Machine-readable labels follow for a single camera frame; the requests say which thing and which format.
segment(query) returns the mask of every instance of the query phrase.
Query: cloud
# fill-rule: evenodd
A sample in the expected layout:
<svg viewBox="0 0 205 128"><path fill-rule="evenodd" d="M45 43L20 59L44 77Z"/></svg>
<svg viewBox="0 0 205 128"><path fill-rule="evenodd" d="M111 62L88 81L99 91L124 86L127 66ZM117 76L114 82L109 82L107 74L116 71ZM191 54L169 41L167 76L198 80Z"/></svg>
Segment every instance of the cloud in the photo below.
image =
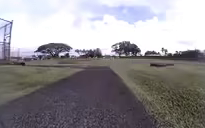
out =
<svg viewBox="0 0 205 128"><path fill-rule="evenodd" d="M143 52L162 47L170 52L205 49L205 0L12 0L6 4L0 4L4 7L0 16L14 20L13 47L64 42L74 48L100 47L107 53L113 43L129 40Z"/></svg>

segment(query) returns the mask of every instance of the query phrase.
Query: treeline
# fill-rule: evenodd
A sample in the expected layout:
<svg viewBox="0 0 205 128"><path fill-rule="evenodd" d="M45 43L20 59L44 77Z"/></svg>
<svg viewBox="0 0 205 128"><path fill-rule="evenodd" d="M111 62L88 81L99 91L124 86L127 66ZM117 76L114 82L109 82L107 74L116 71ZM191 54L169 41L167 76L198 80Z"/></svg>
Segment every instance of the treeline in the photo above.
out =
<svg viewBox="0 0 205 128"><path fill-rule="evenodd" d="M159 51L146 51L144 55L141 54L141 49L134 43L130 41L122 41L115 43L111 46L112 52L119 57L163 57L163 58L174 58L174 59L201 59L205 58L205 50L186 50L186 51L176 51L175 53L169 53L168 49L161 48ZM50 57L59 57L60 53L65 53L64 58L69 58L71 46L64 43L49 43L39 46L36 52L44 53ZM96 49L76 49L75 52L79 54L82 58L101 58L104 57L100 48Z"/></svg>
<svg viewBox="0 0 205 128"><path fill-rule="evenodd" d="M75 52L78 53L81 58L94 58L94 57L101 58L103 56L100 48L89 49L89 50L76 49Z"/></svg>

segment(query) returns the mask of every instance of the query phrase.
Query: large tree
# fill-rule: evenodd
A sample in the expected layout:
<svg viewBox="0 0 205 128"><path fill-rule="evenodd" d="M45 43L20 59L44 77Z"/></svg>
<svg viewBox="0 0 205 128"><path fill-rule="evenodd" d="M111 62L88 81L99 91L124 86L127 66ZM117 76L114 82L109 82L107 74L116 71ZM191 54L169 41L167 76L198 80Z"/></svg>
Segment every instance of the large tree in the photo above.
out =
<svg viewBox="0 0 205 128"><path fill-rule="evenodd" d="M71 49L72 47L67 44L49 43L39 46L35 52L47 53L50 54L52 57L58 57L59 53L69 52Z"/></svg>
<svg viewBox="0 0 205 128"><path fill-rule="evenodd" d="M137 56L141 53L140 48L136 44L132 44L130 41L122 41L111 46L112 52L115 52L119 56L124 54L125 56L133 55Z"/></svg>

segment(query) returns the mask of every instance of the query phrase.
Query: dark object on grass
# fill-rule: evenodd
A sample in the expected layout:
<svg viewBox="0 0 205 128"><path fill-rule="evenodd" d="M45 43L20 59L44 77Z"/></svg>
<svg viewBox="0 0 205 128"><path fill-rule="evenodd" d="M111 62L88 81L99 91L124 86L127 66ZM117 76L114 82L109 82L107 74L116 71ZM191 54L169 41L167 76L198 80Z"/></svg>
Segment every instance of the dark object on grass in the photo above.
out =
<svg viewBox="0 0 205 128"><path fill-rule="evenodd" d="M150 63L150 67L166 67L166 66L174 66L174 64Z"/></svg>
<svg viewBox="0 0 205 128"><path fill-rule="evenodd" d="M22 65L22 66L26 65L25 62L13 62L12 64L14 64L14 65Z"/></svg>
<svg viewBox="0 0 205 128"><path fill-rule="evenodd" d="M22 66L25 66L25 65L26 65L24 62L21 62L20 64L21 64Z"/></svg>

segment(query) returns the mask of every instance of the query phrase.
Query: field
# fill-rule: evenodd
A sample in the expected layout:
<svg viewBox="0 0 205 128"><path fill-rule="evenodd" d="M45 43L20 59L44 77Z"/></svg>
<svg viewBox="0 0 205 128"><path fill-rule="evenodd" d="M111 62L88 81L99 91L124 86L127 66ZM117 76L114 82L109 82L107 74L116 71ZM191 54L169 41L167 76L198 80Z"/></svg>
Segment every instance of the field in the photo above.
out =
<svg viewBox="0 0 205 128"><path fill-rule="evenodd" d="M150 62L174 63L175 66L154 68L149 66ZM35 61L28 65L39 67L0 66L0 104L84 70L72 67L107 66L122 78L147 112L155 117L159 127L205 127L204 63L104 59Z"/></svg>
<svg viewBox="0 0 205 128"><path fill-rule="evenodd" d="M164 61L174 67L152 68L152 60L120 60L113 66L160 127L205 127L205 64Z"/></svg>
<svg viewBox="0 0 205 128"><path fill-rule="evenodd" d="M0 104L29 94L81 69L0 66Z"/></svg>

